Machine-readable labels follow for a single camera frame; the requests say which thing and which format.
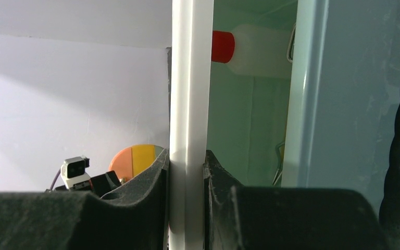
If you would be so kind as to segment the cream cylindrical centrifuge drum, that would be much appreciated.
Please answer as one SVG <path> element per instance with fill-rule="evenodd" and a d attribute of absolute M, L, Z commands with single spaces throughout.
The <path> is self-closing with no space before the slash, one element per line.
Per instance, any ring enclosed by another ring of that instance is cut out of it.
<path fill-rule="evenodd" d="M 133 145 L 122 149 L 112 159 L 108 171 L 114 171 L 124 184 L 146 170 L 163 151 L 153 144 Z"/>

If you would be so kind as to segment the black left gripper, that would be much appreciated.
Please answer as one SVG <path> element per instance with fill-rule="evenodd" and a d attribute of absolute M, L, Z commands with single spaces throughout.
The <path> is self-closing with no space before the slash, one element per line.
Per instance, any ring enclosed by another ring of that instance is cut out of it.
<path fill-rule="evenodd" d="M 62 185 L 53 188 L 53 191 L 91 191 L 98 197 L 111 192 L 121 186 L 121 183 L 114 171 L 106 172 L 94 177 L 86 176 L 83 180 L 69 186 Z"/>

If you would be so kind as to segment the white red-capped wash bottle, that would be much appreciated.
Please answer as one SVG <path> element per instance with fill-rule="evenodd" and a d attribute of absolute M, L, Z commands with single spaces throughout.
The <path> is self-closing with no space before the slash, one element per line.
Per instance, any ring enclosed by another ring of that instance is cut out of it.
<path fill-rule="evenodd" d="M 292 63 L 286 58 L 291 31 L 241 24 L 231 32 L 212 32 L 211 61 L 238 75 L 289 79 Z"/>

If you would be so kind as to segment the light teal plastic bin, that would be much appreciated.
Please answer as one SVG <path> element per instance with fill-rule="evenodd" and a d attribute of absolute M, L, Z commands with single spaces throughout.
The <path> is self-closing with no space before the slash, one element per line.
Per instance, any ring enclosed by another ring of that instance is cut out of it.
<path fill-rule="evenodd" d="M 211 64 L 207 148 L 251 186 L 342 188 L 378 211 L 400 105 L 400 1 L 216 1 L 214 29 L 294 32 L 289 80 Z"/>

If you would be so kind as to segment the white plastic bin lid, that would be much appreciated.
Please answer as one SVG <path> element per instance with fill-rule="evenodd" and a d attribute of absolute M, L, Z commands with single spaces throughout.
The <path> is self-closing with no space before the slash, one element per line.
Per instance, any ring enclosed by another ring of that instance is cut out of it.
<path fill-rule="evenodd" d="M 170 104 L 170 249 L 204 245 L 213 1 L 173 1 Z"/>

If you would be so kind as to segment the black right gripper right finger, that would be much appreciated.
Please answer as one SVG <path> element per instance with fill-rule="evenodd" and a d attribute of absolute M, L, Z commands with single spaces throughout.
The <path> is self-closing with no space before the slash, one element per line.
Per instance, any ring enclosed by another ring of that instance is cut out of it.
<path fill-rule="evenodd" d="M 388 249 L 358 192 L 245 186 L 206 152 L 206 249 Z"/>

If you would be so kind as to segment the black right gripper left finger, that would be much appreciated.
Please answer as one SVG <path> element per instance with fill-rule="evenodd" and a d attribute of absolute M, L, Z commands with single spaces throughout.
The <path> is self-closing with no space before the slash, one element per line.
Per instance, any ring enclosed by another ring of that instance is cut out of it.
<path fill-rule="evenodd" d="M 0 249 L 166 249 L 169 152 L 102 197 L 0 193 Z"/>

